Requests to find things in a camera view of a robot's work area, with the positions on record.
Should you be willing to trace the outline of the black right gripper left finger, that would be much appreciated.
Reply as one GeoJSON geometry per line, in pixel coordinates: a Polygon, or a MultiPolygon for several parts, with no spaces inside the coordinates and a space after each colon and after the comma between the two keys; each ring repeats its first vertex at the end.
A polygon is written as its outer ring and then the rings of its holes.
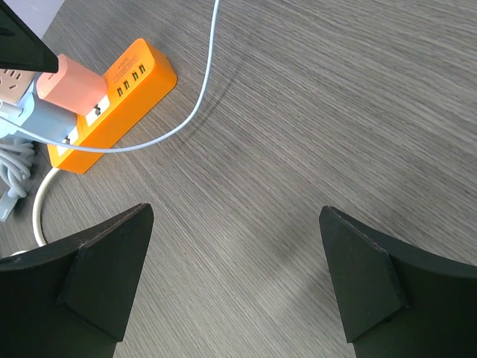
{"type": "Polygon", "coordinates": [[[2,357],[112,357],[154,223],[138,204],[94,227],[1,259],[2,357]]]}

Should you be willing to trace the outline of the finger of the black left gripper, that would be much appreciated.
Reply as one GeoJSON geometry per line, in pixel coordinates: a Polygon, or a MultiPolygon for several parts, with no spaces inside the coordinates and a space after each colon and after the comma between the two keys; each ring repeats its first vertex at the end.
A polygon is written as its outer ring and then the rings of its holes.
{"type": "Polygon", "coordinates": [[[58,58],[13,12],[1,3],[1,68],[56,73],[58,58]]]}

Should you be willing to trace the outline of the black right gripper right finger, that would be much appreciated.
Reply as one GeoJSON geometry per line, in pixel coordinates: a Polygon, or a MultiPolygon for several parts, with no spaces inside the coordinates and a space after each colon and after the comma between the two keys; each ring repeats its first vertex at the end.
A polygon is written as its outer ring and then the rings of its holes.
{"type": "Polygon", "coordinates": [[[323,207],[320,234],[357,357],[475,357],[476,267],[323,207]]]}

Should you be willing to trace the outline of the pink charger plug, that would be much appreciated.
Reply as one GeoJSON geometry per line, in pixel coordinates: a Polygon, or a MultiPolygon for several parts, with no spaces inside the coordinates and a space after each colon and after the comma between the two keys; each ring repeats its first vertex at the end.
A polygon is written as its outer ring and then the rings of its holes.
{"type": "Polygon", "coordinates": [[[65,54],[59,54],[58,71],[44,72],[36,82],[37,95],[81,116],[88,114],[107,94],[104,78],[65,54]]]}

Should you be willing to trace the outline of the light blue charger plug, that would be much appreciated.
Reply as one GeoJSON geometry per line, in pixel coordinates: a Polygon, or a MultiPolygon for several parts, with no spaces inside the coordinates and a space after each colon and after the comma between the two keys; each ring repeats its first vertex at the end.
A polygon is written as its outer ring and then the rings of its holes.
{"type": "Polygon", "coordinates": [[[23,130],[60,142],[75,128],[76,114],[41,99],[32,82],[20,101],[1,102],[1,114],[23,130]]]}

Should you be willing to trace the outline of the orange power strip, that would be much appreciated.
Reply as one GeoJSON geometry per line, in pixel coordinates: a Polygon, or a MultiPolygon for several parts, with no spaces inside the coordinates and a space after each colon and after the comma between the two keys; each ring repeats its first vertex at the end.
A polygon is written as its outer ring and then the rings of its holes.
{"type": "Polygon", "coordinates": [[[112,148],[134,125],[164,99],[177,84],[168,58],[147,40],[135,40],[103,74],[107,94],[100,113],[77,116],[71,144],[112,148]]]}

